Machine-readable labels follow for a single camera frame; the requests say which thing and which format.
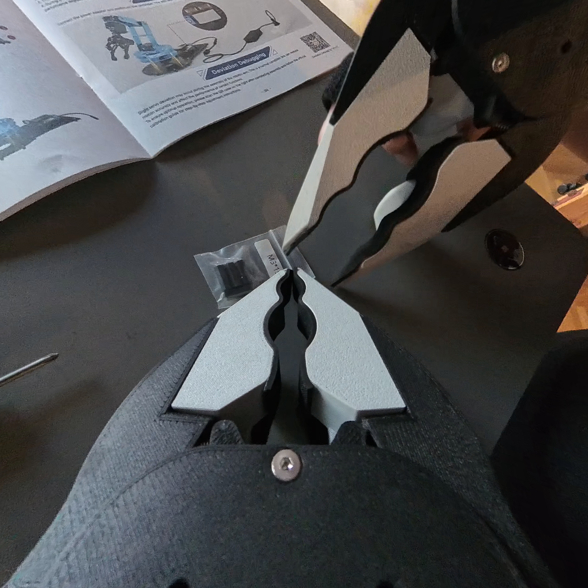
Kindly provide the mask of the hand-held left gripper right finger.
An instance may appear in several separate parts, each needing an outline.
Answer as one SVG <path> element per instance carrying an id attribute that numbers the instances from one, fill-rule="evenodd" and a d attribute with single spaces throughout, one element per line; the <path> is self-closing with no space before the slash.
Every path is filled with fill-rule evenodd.
<path id="1" fill-rule="evenodd" d="M 302 269 L 294 274 L 298 328 L 306 338 L 300 384 L 332 443 L 347 422 L 406 412 L 364 317 Z"/>

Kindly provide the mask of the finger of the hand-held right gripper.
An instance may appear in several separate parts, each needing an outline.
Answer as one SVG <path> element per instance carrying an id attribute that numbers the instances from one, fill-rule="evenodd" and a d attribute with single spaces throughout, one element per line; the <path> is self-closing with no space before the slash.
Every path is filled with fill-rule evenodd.
<path id="1" fill-rule="evenodd" d="M 496 139 L 445 139 L 430 148 L 401 188 L 410 194 L 379 221 L 375 234 L 352 255 L 333 287 L 399 258 L 439 234 L 509 162 Z"/>
<path id="2" fill-rule="evenodd" d="M 408 128 L 429 96 L 431 57 L 407 29 L 337 122 L 329 122 L 292 207 L 283 238 L 290 251 L 320 222 L 328 202 L 354 182 L 362 159 Z"/>

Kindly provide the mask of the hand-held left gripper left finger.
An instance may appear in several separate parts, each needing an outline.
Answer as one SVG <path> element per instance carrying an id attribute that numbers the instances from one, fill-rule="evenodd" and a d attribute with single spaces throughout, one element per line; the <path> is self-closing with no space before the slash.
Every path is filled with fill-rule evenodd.
<path id="1" fill-rule="evenodd" d="M 281 270 L 212 322 L 173 398 L 174 412 L 230 420 L 247 443 L 267 442 L 280 399 L 275 340 L 291 290 L 292 271 Z"/>

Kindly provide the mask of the clear bag of black spacers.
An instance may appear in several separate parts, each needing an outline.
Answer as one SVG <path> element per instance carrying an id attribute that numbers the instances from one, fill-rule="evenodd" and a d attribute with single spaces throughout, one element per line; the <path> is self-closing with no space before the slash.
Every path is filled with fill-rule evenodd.
<path id="1" fill-rule="evenodd" d="M 220 310 L 230 307 L 282 270 L 302 269 L 315 277 L 298 248 L 290 254 L 283 253 L 285 229 L 283 225 L 216 252 L 195 255 Z"/>

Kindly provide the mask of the round black desk grommet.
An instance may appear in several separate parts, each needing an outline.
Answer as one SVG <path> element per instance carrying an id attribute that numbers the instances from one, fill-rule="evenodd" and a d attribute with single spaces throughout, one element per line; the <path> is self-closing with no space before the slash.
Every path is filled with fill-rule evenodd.
<path id="1" fill-rule="evenodd" d="M 519 270 L 525 262 L 525 250 L 517 237 L 504 229 L 493 229 L 484 238 L 491 261 L 499 268 Z"/>

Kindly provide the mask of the dark grey desk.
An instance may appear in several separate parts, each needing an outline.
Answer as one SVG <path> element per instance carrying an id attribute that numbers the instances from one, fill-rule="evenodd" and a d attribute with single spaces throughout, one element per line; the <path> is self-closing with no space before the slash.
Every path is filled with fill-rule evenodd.
<path id="1" fill-rule="evenodd" d="M 217 314 L 194 254 L 287 223 L 326 113 L 321 76 L 154 160 L 64 188 L 1 224 L 1 583 L 51 524 L 129 392 Z M 521 269 L 494 264 L 504 229 Z M 407 349 L 488 453 L 587 275 L 587 239 L 519 187 L 336 294 Z"/>

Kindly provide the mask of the person's right hand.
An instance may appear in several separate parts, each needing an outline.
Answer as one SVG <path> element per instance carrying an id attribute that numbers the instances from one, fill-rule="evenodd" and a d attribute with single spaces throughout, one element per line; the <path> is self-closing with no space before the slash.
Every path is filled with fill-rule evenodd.
<path id="1" fill-rule="evenodd" d="M 414 166 L 419 159 L 417 145 L 409 131 L 394 134 L 382 148 L 407 168 Z"/>

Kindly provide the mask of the black electric screwdriver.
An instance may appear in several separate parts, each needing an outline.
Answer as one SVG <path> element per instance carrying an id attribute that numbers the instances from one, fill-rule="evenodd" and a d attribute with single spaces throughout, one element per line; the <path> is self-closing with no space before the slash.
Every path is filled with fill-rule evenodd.
<path id="1" fill-rule="evenodd" d="M 22 378 L 22 377 L 36 371 L 37 369 L 40 369 L 40 368 L 52 363 L 58 357 L 59 357 L 58 353 L 51 353 L 51 354 L 48 354 L 47 356 L 40 357 L 39 359 L 36 359 L 28 364 L 25 364 L 15 370 L 12 370 L 4 375 L 1 375 L 1 387 L 6 386 L 6 385 L 18 380 L 19 378 Z"/>

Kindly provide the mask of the person's black clothing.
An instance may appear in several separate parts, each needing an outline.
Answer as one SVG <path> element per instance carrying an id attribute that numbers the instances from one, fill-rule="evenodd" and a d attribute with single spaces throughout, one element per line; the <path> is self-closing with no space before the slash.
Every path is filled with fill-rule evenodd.
<path id="1" fill-rule="evenodd" d="M 587 587 L 587 330 L 557 334 L 492 453 L 514 518 L 562 587 Z"/>

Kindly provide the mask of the printed instruction booklet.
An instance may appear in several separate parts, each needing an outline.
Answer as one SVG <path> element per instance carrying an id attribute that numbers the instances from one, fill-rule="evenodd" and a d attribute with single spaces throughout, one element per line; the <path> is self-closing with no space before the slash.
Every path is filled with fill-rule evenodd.
<path id="1" fill-rule="evenodd" d="M 303 1 L 1 1 L 1 220 L 350 52 Z"/>

